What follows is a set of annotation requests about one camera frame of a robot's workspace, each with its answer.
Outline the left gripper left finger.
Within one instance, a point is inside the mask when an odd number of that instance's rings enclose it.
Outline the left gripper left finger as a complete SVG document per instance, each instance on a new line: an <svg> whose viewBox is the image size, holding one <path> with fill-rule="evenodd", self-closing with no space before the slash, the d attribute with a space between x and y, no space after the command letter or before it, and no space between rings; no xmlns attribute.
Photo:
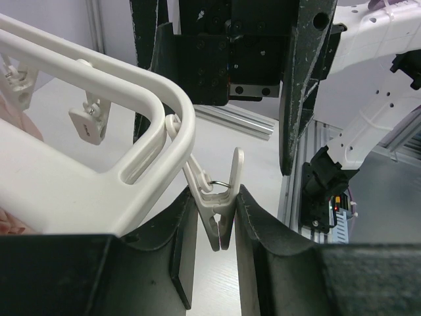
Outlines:
<svg viewBox="0 0 421 316"><path fill-rule="evenodd" d="M185 315L198 213L189 189L123 237L1 237L2 315Z"/></svg>

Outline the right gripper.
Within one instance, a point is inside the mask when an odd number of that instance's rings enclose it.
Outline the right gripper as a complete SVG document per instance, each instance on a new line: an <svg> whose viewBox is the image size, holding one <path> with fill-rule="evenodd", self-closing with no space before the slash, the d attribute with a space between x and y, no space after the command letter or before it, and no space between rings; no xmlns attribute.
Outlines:
<svg viewBox="0 0 421 316"><path fill-rule="evenodd" d="M336 1L130 0L136 61L174 81L198 105L280 98L279 157L290 175L303 103L327 77L340 29Z"/></svg>

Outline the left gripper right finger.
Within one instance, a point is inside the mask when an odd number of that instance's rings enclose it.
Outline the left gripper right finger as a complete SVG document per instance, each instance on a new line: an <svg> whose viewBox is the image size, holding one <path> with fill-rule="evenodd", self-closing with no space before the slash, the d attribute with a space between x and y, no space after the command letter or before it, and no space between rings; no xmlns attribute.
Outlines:
<svg viewBox="0 0 421 316"><path fill-rule="evenodd" d="M318 244L242 186L235 245L243 315L419 315L418 244Z"/></svg>

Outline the white hanger end clip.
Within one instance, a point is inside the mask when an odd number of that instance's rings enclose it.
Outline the white hanger end clip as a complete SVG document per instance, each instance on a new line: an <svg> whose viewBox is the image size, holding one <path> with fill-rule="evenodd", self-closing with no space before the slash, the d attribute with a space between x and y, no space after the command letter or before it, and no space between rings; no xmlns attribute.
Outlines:
<svg viewBox="0 0 421 316"><path fill-rule="evenodd" d="M245 162L244 151L239 147L234 149L228 182L212 180L192 154L195 125L186 124L178 115L168 115L165 128L172 143L186 150L178 166L187 180L212 250L227 250Z"/></svg>

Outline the white plastic sock hanger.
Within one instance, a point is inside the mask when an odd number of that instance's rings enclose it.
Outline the white plastic sock hanger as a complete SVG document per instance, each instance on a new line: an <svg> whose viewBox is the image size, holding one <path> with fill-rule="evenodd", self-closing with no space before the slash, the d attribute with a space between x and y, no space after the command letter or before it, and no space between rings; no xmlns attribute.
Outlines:
<svg viewBox="0 0 421 316"><path fill-rule="evenodd" d="M43 136L1 119L1 209L39 234L140 225L182 169L165 118L195 125L183 89L5 15L1 62L1 96Z"/></svg>

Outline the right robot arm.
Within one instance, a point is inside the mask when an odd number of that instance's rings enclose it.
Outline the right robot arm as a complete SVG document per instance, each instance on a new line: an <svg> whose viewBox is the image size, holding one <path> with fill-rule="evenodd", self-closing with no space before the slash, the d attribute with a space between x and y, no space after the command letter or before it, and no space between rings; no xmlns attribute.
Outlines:
<svg viewBox="0 0 421 316"><path fill-rule="evenodd" d="M412 70L420 47L419 1L130 5L138 65L173 80L194 104L278 100L276 176L290 174L311 119L344 126L370 99L375 58L397 54Z"/></svg>

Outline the pink sock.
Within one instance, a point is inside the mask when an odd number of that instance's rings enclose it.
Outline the pink sock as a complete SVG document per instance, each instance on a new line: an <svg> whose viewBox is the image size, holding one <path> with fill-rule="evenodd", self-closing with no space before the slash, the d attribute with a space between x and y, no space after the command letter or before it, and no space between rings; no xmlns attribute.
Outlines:
<svg viewBox="0 0 421 316"><path fill-rule="evenodd" d="M43 141L43 136L27 114L9 105L1 96L1 119ZM37 234L33 228L1 209L1 235Z"/></svg>

